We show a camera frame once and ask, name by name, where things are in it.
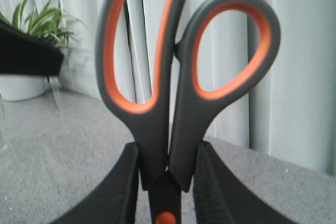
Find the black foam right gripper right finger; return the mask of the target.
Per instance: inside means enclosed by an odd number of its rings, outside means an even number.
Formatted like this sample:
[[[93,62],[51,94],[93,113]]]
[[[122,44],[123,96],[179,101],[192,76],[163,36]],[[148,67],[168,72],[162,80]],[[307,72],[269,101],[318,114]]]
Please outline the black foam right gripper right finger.
[[[206,141],[197,150],[193,198],[197,223],[294,223],[250,191]]]

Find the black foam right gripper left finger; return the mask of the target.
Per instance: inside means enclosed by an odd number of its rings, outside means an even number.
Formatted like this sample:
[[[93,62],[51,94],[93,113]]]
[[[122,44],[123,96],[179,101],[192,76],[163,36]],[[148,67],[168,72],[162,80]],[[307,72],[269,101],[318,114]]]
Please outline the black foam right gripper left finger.
[[[135,223],[139,149],[125,145],[104,180],[78,205],[54,223]]]

